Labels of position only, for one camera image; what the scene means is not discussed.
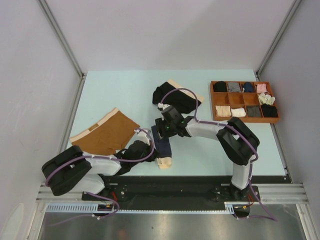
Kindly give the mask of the navy blue underwear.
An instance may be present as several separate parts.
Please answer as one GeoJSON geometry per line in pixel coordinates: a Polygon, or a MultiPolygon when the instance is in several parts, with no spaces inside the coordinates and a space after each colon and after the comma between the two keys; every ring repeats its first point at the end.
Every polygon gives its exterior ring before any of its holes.
{"type": "Polygon", "coordinates": [[[160,138],[157,127],[151,127],[153,141],[158,152],[156,162],[162,170],[169,169],[172,166],[172,149],[168,137],[160,138]]]}

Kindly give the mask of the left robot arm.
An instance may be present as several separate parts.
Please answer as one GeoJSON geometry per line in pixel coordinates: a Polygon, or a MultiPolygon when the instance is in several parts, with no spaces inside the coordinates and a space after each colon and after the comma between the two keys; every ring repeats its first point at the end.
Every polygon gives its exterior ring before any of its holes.
{"type": "Polygon", "coordinates": [[[91,192],[98,199],[110,196],[111,188],[104,183],[104,176],[124,175],[139,163],[151,163],[159,152],[155,145],[141,140],[134,141],[114,155],[93,155],[83,152],[78,145],[61,152],[42,167],[45,185],[54,196],[69,192],[91,192]]]}

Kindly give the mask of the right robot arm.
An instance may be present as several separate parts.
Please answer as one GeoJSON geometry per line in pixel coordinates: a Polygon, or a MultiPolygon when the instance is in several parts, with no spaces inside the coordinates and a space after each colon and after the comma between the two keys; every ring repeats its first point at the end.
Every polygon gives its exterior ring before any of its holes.
{"type": "Polygon", "coordinates": [[[260,140],[238,117],[226,122],[199,120],[196,116],[183,117],[173,106],[161,107],[161,118],[155,120],[160,139],[173,136],[201,137],[218,141],[233,162],[231,183],[225,197],[242,201],[249,194],[252,164],[257,161],[260,140]]]}

